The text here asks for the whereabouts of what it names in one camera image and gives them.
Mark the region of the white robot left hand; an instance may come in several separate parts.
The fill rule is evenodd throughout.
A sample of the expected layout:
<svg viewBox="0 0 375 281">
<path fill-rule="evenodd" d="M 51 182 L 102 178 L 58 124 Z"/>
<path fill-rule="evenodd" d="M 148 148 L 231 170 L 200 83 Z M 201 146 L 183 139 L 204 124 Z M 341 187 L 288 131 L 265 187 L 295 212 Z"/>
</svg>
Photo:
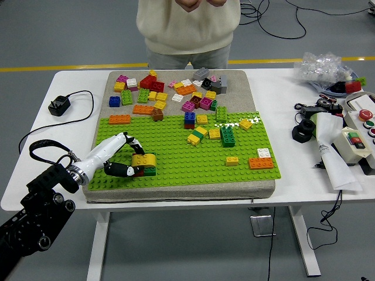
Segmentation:
<svg viewBox="0 0 375 281">
<path fill-rule="evenodd" d="M 104 168 L 106 174 L 115 177 L 131 177 L 142 169 L 127 166 L 120 163 L 110 163 L 109 159 L 114 156 L 125 144 L 133 148 L 134 152 L 144 155 L 140 142 L 127 132 L 121 132 L 102 141 L 83 160 L 78 160 L 69 167 L 72 176 L 76 177 L 76 182 L 80 185 L 89 184 L 93 179 L 96 170 Z"/>
</svg>

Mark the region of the person's right hand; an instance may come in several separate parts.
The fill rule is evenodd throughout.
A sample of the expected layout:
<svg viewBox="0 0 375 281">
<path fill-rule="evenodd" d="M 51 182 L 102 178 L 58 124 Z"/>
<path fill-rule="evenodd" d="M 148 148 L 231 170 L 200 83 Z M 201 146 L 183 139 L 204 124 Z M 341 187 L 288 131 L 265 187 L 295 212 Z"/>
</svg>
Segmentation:
<svg viewBox="0 0 375 281">
<path fill-rule="evenodd" d="M 175 2 L 186 12 L 192 12 L 196 10 L 202 0 L 175 0 Z"/>
</svg>

